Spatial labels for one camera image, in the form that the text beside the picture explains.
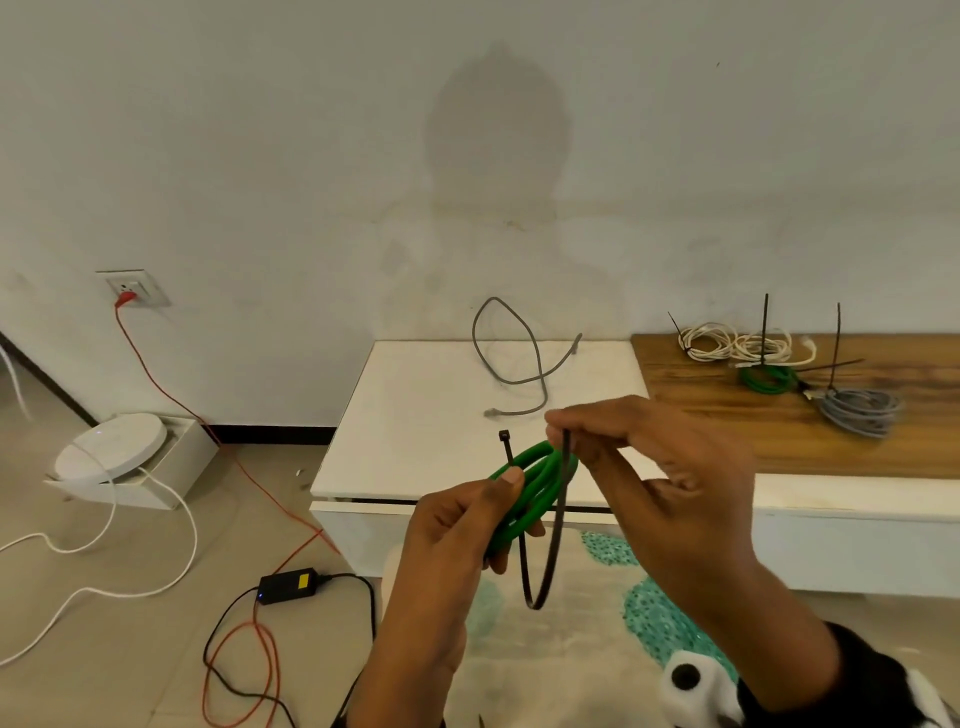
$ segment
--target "red plug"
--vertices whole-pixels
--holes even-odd
[[[129,303],[135,298],[136,298],[136,294],[133,293],[132,291],[124,291],[119,296],[117,296],[117,300],[113,303],[113,307],[119,308],[122,305],[127,305],[127,303]]]

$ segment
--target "white box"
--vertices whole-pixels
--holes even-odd
[[[173,488],[180,497],[185,497],[217,454],[217,445],[196,420],[163,415],[159,415],[159,418],[169,433],[167,441],[142,467],[153,473],[157,480]],[[109,482],[93,485],[71,485],[56,480],[46,482],[73,497],[113,503],[113,487]],[[117,478],[116,484],[119,505],[165,510],[173,510],[180,505],[176,498],[140,471]]]

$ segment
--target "white cable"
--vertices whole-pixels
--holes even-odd
[[[95,462],[98,466],[100,466],[100,468],[104,471],[104,474],[107,476],[107,479],[109,480],[110,486],[111,486],[111,488],[113,489],[113,507],[110,509],[110,517],[109,517],[109,519],[107,520],[107,525],[104,526],[103,530],[102,530],[100,533],[97,534],[97,536],[93,539],[93,541],[91,541],[89,544],[86,544],[85,546],[81,546],[80,548],[73,548],[73,549],[70,549],[70,550],[59,549],[59,548],[56,548],[56,547],[51,543],[50,538],[49,538],[46,534],[43,534],[43,533],[32,533],[32,534],[30,534],[29,536],[24,536],[24,537],[22,537],[22,538],[17,539],[16,541],[11,541],[11,542],[10,542],[9,544],[7,544],[6,546],[3,546],[2,548],[0,548],[0,551],[3,551],[3,550],[5,550],[5,549],[7,549],[7,548],[10,548],[11,546],[13,546],[13,545],[15,545],[15,544],[19,544],[19,543],[21,543],[21,542],[23,542],[23,541],[26,541],[27,539],[31,539],[31,538],[34,538],[34,537],[36,537],[36,536],[40,536],[40,537],[42,537],[43,540],[47,543],[47,545],[48,545],[50,548],[52,548],[54,551],[56,551],[57,553],[76,553],[77,551],[84,550],[85,548],[89,548],[89,547],[93,546],[94,544],[96,544],[97,541],[100,540],[100,537],[103,536],[103,535],[107,532],[107,528],[109,527],[110,523],[113,521],[113,514],[114,514],[114,512],[116,511],[116,490],[117,490],[117,484],[114,482],[113,478],[112,478],[112,477],[110,476],[110,474],[107,472],[107,469],[104,468],[103,463],[101,463],[91,452],[88,452],[85,448],[77,445],[76,443],[70,443],[70,444],[71,444],[74,448],[80,450],[81,452],[84,452],[91,460],[93,460],[93,462]],[[76,596],[78,596],[78,595],[81,595],[81,594],[83,594],[83,593],[96,594],[96,595],[100,595],[100,596],[111,596],[111,597],[113,597],[113,598],[115,598],[115,599],[139,599],[139,598],[142,597],[142,596],[154,596],[154,595],[158,595],[158,594],[161,594],[161,593],[163,593],[163,592],[166,592],[168,589],[170,589],[171,587],[173,587],[174,585],[176,585],[181,579],[183,579],[183,577],[186,575],[186,573],[187,573],[188,571],[190,571],[190,567],[193,566],[194,559],[197,557],[197,545],[198,545],[199,542],[200,542],[200,535],[199,535],[199,533],[198,533],[198,531],[197,531],[197,522],[194,521],[193,513],[190,512],[190,506],[188,506],[188,505],[186,504],[186,501],[182,498],[182,496],[181,496],[179,493],[177,493],[177,491],[175,491],[173,488],[171,488],[169,485],[167,485],[166,483],[162,483],[162,482],[160,482],[159,480],[157,480],[157,479],[154,477],[154,475],[153,475],[152,473],[150,473],[149,471],[147,471],[147,470],[145,470],[145,469],[143,469],[143,468],[139,468],[139,470],[140,470],[144,475],[146,475],[146,476],[149,477],[151,480],[153,480],[153,482],[156,483],[158,486],[160,486],[160,487],[163,488],[164,490],[167,490],[167,491],[169,491],[171,494],[173,494],[173,496],[180,502],[180,505],[183,506],[183,510],[186,511],[187,518],[190,519],[190,527],[193,528],[193,550],[190,552],[190,558],[189,558],[189,560],[186,562],[186,566],[183,567],[183,571],[181,571],[180,574],[177,576],[177,578],[175,578],[175,579],[174,579],[173,581],[171,581],[169,584],[166,584],[165,586],[162,586],[162,587],[160,587],[159,589],[150,590],[149,592],[137,592],[137,593],[135,593],[135,594],[122,594],[122,593],[118,593],[118,592],[108,592],[108,591],[106,591],[106,590],[96,589],[96,588],[94,588],[94,587],[81,587],[81,588],[78,589],[76,592],[74,592],[72,595],[70,595],[69,597],[66,598],[66,601],[63,602],[63,604],[60,606],[60,608],[57,610],[57,612],[53,615],[53,617],[50,619],[50,621],[47,622],[47,626],[45,626],[45,627],[40,631],[40,634],[38,634],[30,644],[28,644],[26,647],[24,647],[23,649],[21,649],[21,650],[20,650],[19,652],[17,652],[15,655],[12,655],[11,657],[8,657],[7,659],[0,661],[0,667],[3,667],[3,666],[5,666],[5,665],[9,665],[9,664],[12,663],[13,661],[18,660],[19,658],[21,658],[21,657],[23,657],[25,654],[27,654],[30,650],[32,650],[34,647],[36,647],[36,645],[40,642],[40,640],[42,640],[42,639],[46,636],[47,632],[49,632],[50,629],[54,626],[54,624],[55,624],[55,623],[57,622],[57,620],[60,618],[60,615],[63,614],[63,611],[67,608],[67,606],[70,604],[70,602],[73,601],[74,597],[76,597]]]
[[[27,402],[24,401],[23,392],[20,391],[20,380],[16,378],[16,369],[13,368],[13,362],[3,347],[0,347],[0,359],[3,359],[4,364],[7,365],[7,369],[10,372],[10,379],[13,380],[13,393],[16,394],[16,403],[20,405],[20,411],[23,412],[23,416],[26,417],[29,422],[32,422],[34,418],[30,416]]]
[[[716,344],[713,349],[698,349],[693,346],[696,339],[707,338]],[[723,361],[733,359],[740,363],[734,367],[752,367],[760,361],[760,354],[764,349],[762,337],[759,333],[737,333],[729,324],[718,324],[708,321],[696,327],[683,329],[677,336],[680,348],[694,361]],[[781,328],[768,328],[766,338],[767,364],[776,364],[782,367],[802,367],[810,364],[817,358],[817,345],[808,337],[800,341],[810,355],[802,361],[790,361],[793,356],[793,337],[789,331]]]

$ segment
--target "right hand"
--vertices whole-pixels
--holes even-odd
[[[751,537],[756,464],[750,446],[709,420],[638,396],[546,413],[589,469],[654,581],[694,619],[730,608],[759,569]],[[666,478],[643,480],[619,452],[632,447]]]

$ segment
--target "black sleeve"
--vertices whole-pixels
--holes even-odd
[[[899,662],[874,651],[846,627],[827,622],[840,645],[840,677],[819,702],[788,713],[767,713],[743,680],[737,699],[743,708],[745,728],[847,728],[847,726],[922,726],[924,714],[917,708]]]

